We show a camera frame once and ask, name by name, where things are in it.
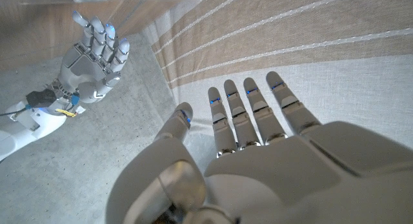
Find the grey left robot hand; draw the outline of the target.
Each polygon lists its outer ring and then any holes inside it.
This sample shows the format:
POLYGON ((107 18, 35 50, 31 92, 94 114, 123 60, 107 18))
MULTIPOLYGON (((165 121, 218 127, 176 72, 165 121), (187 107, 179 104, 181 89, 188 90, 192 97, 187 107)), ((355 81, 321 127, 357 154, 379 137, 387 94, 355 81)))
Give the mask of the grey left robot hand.
POLYGON ((179 104, 121 171, 107 223, 411 223, 412 150, 363 127, 323 124, 277 72, 268 87, 288 136, 255 81, 208 89, 216 157, 201 171, 184 140, 193 110, 179 104))

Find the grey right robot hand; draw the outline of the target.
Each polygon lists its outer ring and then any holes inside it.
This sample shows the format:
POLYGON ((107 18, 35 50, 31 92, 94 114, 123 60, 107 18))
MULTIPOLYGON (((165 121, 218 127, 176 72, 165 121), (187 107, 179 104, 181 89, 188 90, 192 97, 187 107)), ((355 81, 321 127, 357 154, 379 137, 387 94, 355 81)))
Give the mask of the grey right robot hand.
POLYGON ((83 36, 64 55, 57 79, 65 92, 95 103, 120 82, 130 42, 119 39, 113 24, 104 25, 96 16, 87 19, 74 11, 72 18, 83 27, 83 36))

